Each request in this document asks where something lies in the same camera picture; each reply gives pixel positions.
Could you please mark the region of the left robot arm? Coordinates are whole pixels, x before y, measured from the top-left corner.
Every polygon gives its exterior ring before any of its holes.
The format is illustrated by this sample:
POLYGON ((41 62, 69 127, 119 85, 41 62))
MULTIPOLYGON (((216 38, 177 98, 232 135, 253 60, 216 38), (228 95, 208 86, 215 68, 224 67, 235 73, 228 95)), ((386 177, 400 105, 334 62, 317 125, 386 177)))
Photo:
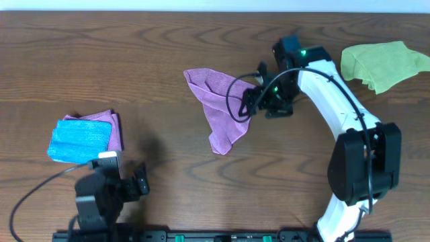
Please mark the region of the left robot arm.
POLYGON ((128 178, 120 177, 115 157, 88 162, 94 173, 75 184, 78 215, 69 223, 71 241, 111 241, 118 237, 117 219, 124 204, 150 192, 146 165, 140 164, 128 178))

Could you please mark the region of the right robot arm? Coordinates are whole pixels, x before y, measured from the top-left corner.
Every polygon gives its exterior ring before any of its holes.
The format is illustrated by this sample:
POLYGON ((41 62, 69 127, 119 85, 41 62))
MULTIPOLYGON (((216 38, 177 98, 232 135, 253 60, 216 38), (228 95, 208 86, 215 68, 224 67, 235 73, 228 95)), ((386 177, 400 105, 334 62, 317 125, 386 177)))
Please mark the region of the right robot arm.
POLYGON ((344 83, 330 54, 321 46, 303 48, 296 36, 273 45, 277 72, 259 64, 259 85, 243 93, 232 118, 246 122, 257 110, 266 118, 291 116, 304 93, 325 119, 335 139, 327 168, 332 196, 309 231, 282 230, 278 241, 391 241, 388 232, 363 232, 359 226, 374 205, 399 182, 402 134, 364 108, 344 83))

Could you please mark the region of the purple cloth with label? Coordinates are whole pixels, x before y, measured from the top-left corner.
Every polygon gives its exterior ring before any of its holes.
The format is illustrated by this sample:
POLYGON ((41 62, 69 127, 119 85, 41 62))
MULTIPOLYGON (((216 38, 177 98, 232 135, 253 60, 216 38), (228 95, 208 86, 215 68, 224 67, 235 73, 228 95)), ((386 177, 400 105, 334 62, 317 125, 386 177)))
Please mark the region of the purple cloth with label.
POLYGON ((212 130, 209 135, 212 151, 227 154, 248 131, 249 121, 238 123, 238 112, 244 90, 255 86, 207 68, 188 69, 183 74, 191 92, 202 103, 212 130))

